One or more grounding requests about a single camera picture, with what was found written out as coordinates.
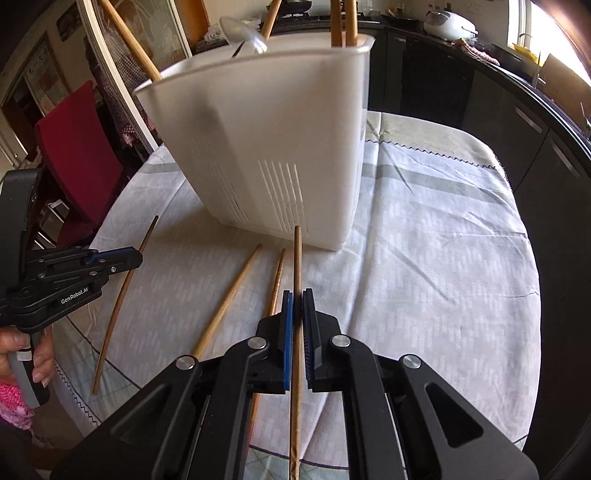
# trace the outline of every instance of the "silver bolt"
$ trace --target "silver bolt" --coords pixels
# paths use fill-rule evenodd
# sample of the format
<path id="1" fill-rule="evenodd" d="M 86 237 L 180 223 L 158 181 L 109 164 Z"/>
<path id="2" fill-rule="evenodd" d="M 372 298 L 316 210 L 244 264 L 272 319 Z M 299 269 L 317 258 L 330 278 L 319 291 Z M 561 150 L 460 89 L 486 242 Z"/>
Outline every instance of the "silver bolt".
<path id="1" fill-rule="evenodd" d="M 175 363 L 179 370 L 191 370 L 195 366 L 195 359 L 189 355 L 183 355 L 177 358 Z"/>
<path id="2" fill-rule="evenodd" d="M 341 348 L 345 348 L 351 345 L 351 339 L 346 335 L 335 335 L 330 339 L 330 341 L 333 342 L 334 346 L 338 346 Z"/>
<path id="3" fill-rule="evenodd" d="M 253 350 L 260 350 L 267 346 L 267 341 L 263 337 L 250 337 L 248 339 L 248 346 Z"/>
<path id="4" fill-rule="evenodd" d="M 421 366 L 421 359 L 416 355 L 406 355 L 402 358 L 402 363 L 407 368 L 418 368 Z"/>

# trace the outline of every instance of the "human hand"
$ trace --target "human hand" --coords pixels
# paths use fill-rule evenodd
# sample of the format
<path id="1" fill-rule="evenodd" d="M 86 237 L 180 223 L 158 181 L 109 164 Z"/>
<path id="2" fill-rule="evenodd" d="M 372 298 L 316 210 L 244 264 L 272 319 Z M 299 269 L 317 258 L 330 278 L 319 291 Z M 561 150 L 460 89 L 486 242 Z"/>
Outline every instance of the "human hand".
<path id="1" fill-rule="evenodd" d="M 17 380 L 12 374 L 7 353 L 16 352 L 29 346 L 30 337 L 19 332 L 15 327 L 0 328 L 0 382 L 8 385 L 17 385 Z M 33 381 L 41 382 L 46 387 L 55 376 L 56 370 L 53 364 L 53 335 L 51 327 L 43 331 L 39 344 L 33 353 Z"/>

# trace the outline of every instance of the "table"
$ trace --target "table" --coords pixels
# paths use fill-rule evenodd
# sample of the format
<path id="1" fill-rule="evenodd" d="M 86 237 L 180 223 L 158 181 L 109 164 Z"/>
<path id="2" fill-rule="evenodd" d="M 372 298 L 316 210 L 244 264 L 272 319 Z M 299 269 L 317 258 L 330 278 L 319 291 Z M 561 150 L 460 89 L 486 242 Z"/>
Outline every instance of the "table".
<path id="1" fill-rule="evenodd" d="M 92 377 L 124 274 L 55 324 L 56 390 L 84 434 L 190 352 L 242 264 L 264 246 L 206 358 L 254 334 L 285 240 L 221 225 L 160 147 L 126 186 L 91 247 L 141 242 L 160 215 L 119 315 L 96 397 Z M 291 289 L 286 262 L 282 289 Z M 380 355 L 416 353 L 518 446 L 540 371 L 540 287 L 504 172 L 449 127 L 370 112 L 353 228 L 339 252 L 304 247 L 303 286 Z M 245 478 L 287 477 L 289 396 L 264 395 Z M 302 471 L 347 478 L 339 394 L 303 397 Z"/>

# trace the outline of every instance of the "spoon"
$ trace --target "spoon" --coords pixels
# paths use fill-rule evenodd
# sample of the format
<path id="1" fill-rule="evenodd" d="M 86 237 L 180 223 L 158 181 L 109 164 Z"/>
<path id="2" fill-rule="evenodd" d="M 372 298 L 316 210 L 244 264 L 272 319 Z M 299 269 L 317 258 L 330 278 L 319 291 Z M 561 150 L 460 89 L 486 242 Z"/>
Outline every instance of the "spoon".
<path id="1" fill-rule="evenodd" d="M 234 55 L 232 55 L 232 58 L 238 55 L 242 46 L 247 41 L 252 43 L 252 46 L 258 54 L 267 51 L 267 42 L 265 42 L 263 36 L 254 28 L 232 17 L 220 17 L 219 25 L 220 30 L 222 30 L 222 34 L 226 37 L 228 43 L 230 45 L 238 44 L 238 48 L 234 52 Z"/>

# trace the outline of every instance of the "white plastic container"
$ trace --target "white plastic container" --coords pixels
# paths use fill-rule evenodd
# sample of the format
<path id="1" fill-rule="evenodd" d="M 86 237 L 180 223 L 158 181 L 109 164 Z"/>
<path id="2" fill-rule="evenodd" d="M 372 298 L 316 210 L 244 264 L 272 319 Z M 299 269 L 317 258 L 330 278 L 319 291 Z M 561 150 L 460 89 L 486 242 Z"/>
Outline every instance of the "white plastic container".
<path id="1" fill-rule="evenodd" d="M 220 222 L 287 239 L 301 225 L 304 243 L 338 250 L 357 208 L 373 43 L 299 33 L 262 55 L 216 48 L 136 94 Z"/>

